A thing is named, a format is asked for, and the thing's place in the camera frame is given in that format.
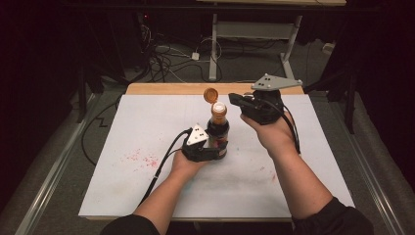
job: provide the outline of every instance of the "hand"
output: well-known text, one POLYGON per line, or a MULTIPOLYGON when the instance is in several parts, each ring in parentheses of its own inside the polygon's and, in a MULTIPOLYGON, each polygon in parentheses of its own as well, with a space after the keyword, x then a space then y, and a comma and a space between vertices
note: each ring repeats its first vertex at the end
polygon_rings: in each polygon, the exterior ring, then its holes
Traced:
MULTIPOLYGON (((285 112, 285 115, 290 122, 293 122, 290 114, 285 112)), ((267 125, 260 125, 244 115, 241 115, 241 119, 256 131, 261 145, 273 155, 280 155, 283 151, 291 150, 291 147, 295 149, 290 127, 281 117, 267 125)))
POLYGON ((208 162, 196 163, 189 161, 180 150, 174 154, 173 165, 169 176, 178 177, 185 183, 193 178, 199 169, 207 164, 208 162))

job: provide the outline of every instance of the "person's left hand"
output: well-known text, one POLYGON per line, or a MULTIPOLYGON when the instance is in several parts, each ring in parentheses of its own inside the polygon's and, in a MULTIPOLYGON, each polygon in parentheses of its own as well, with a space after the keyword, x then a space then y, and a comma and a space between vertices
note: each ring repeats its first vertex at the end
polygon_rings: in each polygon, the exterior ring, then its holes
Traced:
POLYGON ((174 154, 173 165, 169 176, 178 177, 183 182, 189 181, 193 178, 204 165, 208 162, 196 163, 189 161, 181 150, 174 154))

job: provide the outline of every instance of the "bottle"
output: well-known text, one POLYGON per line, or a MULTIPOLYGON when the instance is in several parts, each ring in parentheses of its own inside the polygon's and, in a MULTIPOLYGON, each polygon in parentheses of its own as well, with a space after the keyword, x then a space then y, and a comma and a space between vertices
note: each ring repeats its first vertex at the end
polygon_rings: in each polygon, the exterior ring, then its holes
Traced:
POLYGON ((207 122, 207 134, 209 135, 208 146, 220 148, 219 159, 226 156, 226 145, 221 144, 228 141, 229 121, 226 119, 226 105, 217 101, 217 91, 213 88, 205 90, 205 100, 211 103, 211 118, 207 122))

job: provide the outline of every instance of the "white desk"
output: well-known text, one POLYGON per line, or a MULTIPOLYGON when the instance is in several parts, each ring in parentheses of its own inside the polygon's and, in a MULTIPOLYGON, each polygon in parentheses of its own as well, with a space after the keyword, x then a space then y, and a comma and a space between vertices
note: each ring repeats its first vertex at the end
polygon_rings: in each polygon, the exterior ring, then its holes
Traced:
MULTIPOLYGON (((272 161, 254 131, 240 120, 240 109, 230 105, 227 96, 219 100, 228 107, 228 154, 204 167, 186 186, 173 220, 289 221, 272 161)), ((353 206, 308 96, 283 95, 283 100, 296 119, 302 157, 336 197, 353 206)), ((124 95, 79 215, 106 219, 132 213, 176 135, 195 123, 205 125, 209 118, 210 104, 203 94, 124 95)), ((173 149, 180 148, 183 139, 173 149)), ((171 158, 156 186, 170 168, 171 158)))
MULTIPOLYGON (((202 2, 220 3, 247 3, 247 4, 272 4, 272 5, 297 5, 297 6, 344 6, 346 0, 198 0, 202 2)), ((239 23, 223 22, 213 14, 212 43, 210 52, 209 80, 216 80, 217 69, 217 37, 242 37, 263 39, 288 39, 288 47, 285 53, 280 54, 281 65, 287 78, 294 79, 290 66, 290 56, 300 29, 302 16, 297 16, 293 23, 239 23)))

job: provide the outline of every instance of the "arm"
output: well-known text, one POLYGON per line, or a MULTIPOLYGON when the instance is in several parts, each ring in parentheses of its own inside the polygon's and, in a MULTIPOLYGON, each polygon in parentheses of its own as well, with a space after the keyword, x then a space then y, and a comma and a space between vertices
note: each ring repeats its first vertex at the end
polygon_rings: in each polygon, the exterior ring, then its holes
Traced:
POLYGON ((275 123, 259 125, 248 117, 241 119, 256 131, 274 162, 292 216, 304 219, 320 212, 333 196, 297 153, 285 121, 279 118, 275 123))
POLYGON ((208 162, 188 161, 181 151, 176 152, 167 179, 134 211, 144 216, 156 226, 160 234, 165 234, 170 223, 180 192, 186 183, 208 162))

